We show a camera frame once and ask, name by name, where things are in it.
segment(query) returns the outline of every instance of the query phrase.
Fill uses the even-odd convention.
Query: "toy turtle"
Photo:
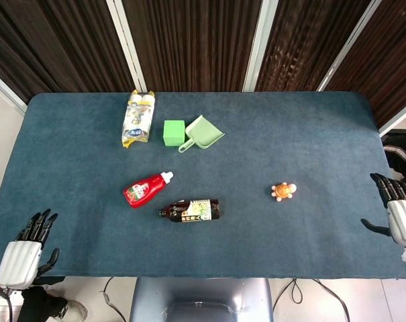
[[[283,198],[292,198],[292,194],[297,191],[297,186],[293,183],[283,182],[278,186],[271,186],[271,189],[273,190],[271,195],[276,197],[277,201],[282,201]]]

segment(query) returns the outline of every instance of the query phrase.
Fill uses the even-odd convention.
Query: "white robotic hand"
[[[50,209],[36,213],[5,250],[0,264],[0,287],[25,290],[33,281],[49,271],[56,263],[60,250],[55,248],[47,264],[38,267],[50,228],[57,218],[55,213],[46,220]]]
[[[402,259],[406,266],[406,184],[377,173],[372,173],[370,176],[375,181],[387,210],[389,227],[375,226],[366,219],[361,219],[361,222],[375,233],[392,236],[396,243],[403,246]]]

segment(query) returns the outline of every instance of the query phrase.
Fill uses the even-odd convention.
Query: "snack package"
[[[135,141],[148,141],[154,108],[154,92],[139,94],[135,89],[131,93],[122,125],[122,145],[125,148]]]

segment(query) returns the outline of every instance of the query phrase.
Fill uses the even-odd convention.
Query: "red ketchup bottle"
[[[140,180],[127,187],[123,191],[123,195],[131,207],[138,208],[155,197],[170,182],[172,177],[172,172],[163,172]]]

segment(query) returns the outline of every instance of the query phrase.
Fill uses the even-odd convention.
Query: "bottle label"
[[[147,183],[135,184],[134,186],[131,186],[131,188],[127,190],[127,197],[131,202],[140,200],[146,194],[146,191],[148,189],[149,184]]]
[[[182,222],[211,220],[210,200],[192,200],[186,211],[182,211]]]

